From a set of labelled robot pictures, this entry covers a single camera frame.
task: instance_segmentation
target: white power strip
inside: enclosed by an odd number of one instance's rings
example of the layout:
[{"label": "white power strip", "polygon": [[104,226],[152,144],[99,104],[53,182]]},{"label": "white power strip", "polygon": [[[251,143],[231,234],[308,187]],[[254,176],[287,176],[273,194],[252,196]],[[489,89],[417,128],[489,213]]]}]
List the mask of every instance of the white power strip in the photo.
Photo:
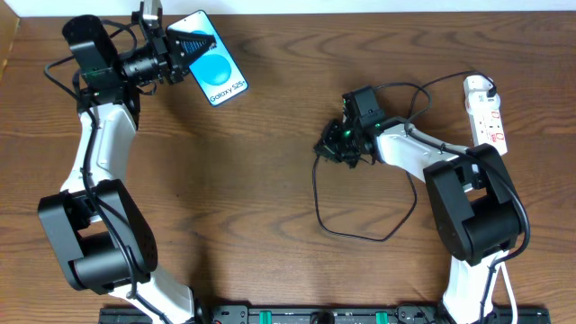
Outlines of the white power strip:
[{"label": "white power strip", "polygon": [[474,146],[491,144],[503,156],[508,149],[500,118],[500,96],[489,98],[491,88],[492,84],[483,76],[468,76],[464,80],[466,111],[470,115]]}]

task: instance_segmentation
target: white electrical outlet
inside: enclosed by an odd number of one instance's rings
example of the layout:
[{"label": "white electrical outlet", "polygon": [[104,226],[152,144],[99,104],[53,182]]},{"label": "white electrical outlet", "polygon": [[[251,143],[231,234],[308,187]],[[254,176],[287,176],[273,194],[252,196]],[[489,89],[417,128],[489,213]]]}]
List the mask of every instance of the white electrical outlet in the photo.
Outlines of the white electrical outlet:
[{"label": "white electrical outlet", "polygon": [[501,155],[508,152],[502,119],[500,96],[488,97],[492,84],[483,76],[468,76],[464,80],[466,111],[470,116],[474,146],[491,144]]}]

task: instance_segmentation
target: table top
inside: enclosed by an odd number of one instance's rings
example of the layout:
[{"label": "table top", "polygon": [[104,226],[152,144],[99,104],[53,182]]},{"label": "table top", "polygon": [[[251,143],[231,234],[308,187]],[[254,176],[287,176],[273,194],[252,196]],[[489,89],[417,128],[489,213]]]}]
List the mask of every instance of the table top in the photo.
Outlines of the table top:
[{"label": "table top", "polygon": [[[165,25],[180,17],[165,17]],[[72,167],[75,103],[43,75],[69,55],[64,18],[25,18],[0,81],[0,322],[94,323],[121,304],[66,283],[36,212]],[[386,13],[213,16],[250,89],[212,108],[190,77],[142,97],[126,186],[153,229],[160,263],[208,303],[436,303],[450,256],[425,186],[383,244],[331,237],[314,213],[312,146],[341,95],[364,85],[418,84],[479,69],[498,84],[504,156],[532,223],[508,263],[519,304],[572,322],[576,300],[576,13]],[[130,40],[119,37],[127,49]],[[75,63],[55,68],[69,84]],[[430,87],[424,132],[472,145],[462,79]],[[379,94],[404,115],[412,89]],[[425,103],[421,98],[418,106]],[[334,230],[383,236],[412,195],[393,166],[319,165],[322,216]],[[499,279],[495,302],[507,304]]]}]

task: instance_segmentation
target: wood grain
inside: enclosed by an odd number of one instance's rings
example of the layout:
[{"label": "wood grain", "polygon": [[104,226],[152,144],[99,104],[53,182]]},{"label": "wood grain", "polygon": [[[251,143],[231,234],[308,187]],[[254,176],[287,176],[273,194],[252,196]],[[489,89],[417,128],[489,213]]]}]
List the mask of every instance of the wood grain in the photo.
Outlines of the wood grain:
[{"label": "wood grain", "polygon": [[[166,17],[166,25],[179,17]],[[508,171],[533,229],[508,265],[520,304],[571,323],[576,300],[576,13],[410,13],[214,16],[250,83],[211,108],[193,80],[142,98],[127,187],[161,263],[209,302],[386,305],[436,303],[449,259],[428,197],[385,244],[333,238],[315,221],[311,147],[340,114],[341,94],[392,81],[424,83],[468,68],[498,82]],[[66,284],[41,228],[38,200],[68,176],[80,134],[74,103],[42,75],[69,55],[66,19],[23,19],[0,84],[0,322],[94,323],[119,302]],[[119,36],[121,48],[130,45]],[[55,75],[69,80],[73,64]],[[430,88],[417,122],[470,144],[461,81]],[[381,94],[404,114],[409,89]],[[319,166],[328,226],[381,236],[412,197],[386,166]],[[508,303],[500,283],[495,300]]]}]

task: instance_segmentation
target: white cord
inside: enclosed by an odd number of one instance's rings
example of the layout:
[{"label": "white cord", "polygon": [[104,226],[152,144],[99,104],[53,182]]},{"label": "white cord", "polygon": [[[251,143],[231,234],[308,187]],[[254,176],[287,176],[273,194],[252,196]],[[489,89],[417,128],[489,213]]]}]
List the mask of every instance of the white cord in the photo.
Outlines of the white cord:
[{"label": "white cord", "polygon": [[508,270],[506,269],[506,263],[502,262],[502,276],[504,277],[504,284],[506,285],[506,292],[508,292],[508,298],[510,299],[510,308],[512,309],[512,324],[517,324],[518,322],[518,308],[516,306],[516,298],[514,298],[514,292],[512,292],[512,284],[510,283],[510,278],[508,277]]}]

